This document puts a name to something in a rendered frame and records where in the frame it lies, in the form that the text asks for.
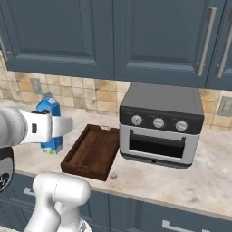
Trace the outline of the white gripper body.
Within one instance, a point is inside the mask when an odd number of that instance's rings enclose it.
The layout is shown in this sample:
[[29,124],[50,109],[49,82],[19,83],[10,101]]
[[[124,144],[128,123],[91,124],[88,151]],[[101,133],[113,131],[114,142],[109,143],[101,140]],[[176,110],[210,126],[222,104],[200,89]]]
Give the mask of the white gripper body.
[[73,119],[70,117],[53,116],[52,117],[52,137],[62,137],[73,130]]

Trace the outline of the blue milk carton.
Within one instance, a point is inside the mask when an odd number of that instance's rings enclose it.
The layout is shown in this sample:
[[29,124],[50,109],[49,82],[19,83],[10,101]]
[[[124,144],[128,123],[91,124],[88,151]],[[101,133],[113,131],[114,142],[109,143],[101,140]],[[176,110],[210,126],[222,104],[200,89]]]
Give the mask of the blue milk carton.
[[[53,116],[60,116],[60,104],[50,92],[45,93],[41,101],[36,106],[37,112],[49,112]],[[41,143],[41,149],[48,154],[57,154],[63,148],[63,138],[57,137],[49,142]]]

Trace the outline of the dark brown wooden tray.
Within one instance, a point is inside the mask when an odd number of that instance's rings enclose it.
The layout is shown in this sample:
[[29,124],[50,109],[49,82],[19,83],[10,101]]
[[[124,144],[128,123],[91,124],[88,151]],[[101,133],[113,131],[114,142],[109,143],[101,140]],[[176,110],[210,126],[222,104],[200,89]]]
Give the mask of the dark brown wooden tray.
[[61,162],[62,172],[106,181],[119,143],[118,129],[87,124]]

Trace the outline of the silver toaster oven knob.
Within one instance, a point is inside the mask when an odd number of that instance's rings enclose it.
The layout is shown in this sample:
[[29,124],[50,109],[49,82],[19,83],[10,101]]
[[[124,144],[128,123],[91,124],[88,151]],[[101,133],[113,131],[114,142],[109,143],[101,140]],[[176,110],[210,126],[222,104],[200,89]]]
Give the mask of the silver toaster oven knob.
[[140,115],[134,115],[132,118],[131,118],[131,121],[134,125],[138,126],[142,123],[142,118]]
[[162,128],[165,124],[165,121],[162,118],[156,118],[153,120],[153,125],[156,128]]
[[185,121],[178,121],[176,123],[176,129],[178,131],[185,131],[188,127],[188,124]]

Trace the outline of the blue upper cupboard door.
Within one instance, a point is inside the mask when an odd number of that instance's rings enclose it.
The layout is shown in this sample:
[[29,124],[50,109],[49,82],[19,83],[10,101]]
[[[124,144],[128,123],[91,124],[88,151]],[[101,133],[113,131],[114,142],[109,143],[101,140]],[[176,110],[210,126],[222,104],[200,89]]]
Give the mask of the blue upper cupboard door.
[[[203,87],[226,0],[113,0],[115,79]],[[198,65],[217,8],[204,70]]]
[[0,0],[9,71],[113,78],[112,0]]
[[221,78],[218,78],[218,69],[225,49],[229,27],[232,23],[232,0],[226,0],[219,25],[217,40],[206,82],[207,89],[232,91],[232,43],[227,56],[226,66]]

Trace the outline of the toaster oven glass door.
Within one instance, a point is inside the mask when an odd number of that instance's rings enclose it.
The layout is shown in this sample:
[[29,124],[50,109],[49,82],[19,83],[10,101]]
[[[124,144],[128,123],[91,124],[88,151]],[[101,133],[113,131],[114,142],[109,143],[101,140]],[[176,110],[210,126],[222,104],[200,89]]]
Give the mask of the toaster oven glass door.
[[120,153],[129,160],[192,164],[199,135],[120,124]]

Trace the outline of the grey toaster oven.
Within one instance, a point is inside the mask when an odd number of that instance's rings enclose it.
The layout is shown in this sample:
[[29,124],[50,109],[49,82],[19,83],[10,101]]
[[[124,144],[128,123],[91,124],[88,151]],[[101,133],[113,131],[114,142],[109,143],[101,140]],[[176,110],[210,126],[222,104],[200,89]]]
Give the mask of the grey toaster oven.
[[[134,125],[131,118],[140,115],[142,123]],[[165,124],[156,128],[153,120],[162,118]],[[184,131],[176,129],[178,121],[185,121],[188,127]],[[199,135],[204,122],[204,112],[199,89],[190,87],[169,86],[161,84],[132,83],[120,105],[120,124],[148,128],[160,131],[173,131]],[[169,163],[148,162],[157,165],[178,167]]]

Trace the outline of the blue narrow lower cupboard panel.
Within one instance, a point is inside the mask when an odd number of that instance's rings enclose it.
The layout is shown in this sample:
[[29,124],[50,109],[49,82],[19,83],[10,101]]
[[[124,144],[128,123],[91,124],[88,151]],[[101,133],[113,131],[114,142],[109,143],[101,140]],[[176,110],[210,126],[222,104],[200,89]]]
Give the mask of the blue narrow lower cupboard panel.
[[141,232],[142,203],[131,198],[109,196],[109,215],[112,230]]

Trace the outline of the grey wall outlet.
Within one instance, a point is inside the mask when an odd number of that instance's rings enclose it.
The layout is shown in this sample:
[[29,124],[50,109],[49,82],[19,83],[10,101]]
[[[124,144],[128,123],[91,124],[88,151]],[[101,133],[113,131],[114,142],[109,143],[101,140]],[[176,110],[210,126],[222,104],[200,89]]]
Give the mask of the grey wall outlet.
[[31,82],[34,94],[42,94],[43,93],[42,85],[41,85],[40,80],[38,78],[31,78],[30,82]]
[[222,97],[217,115],[226,117],[232,116],[232,97]]

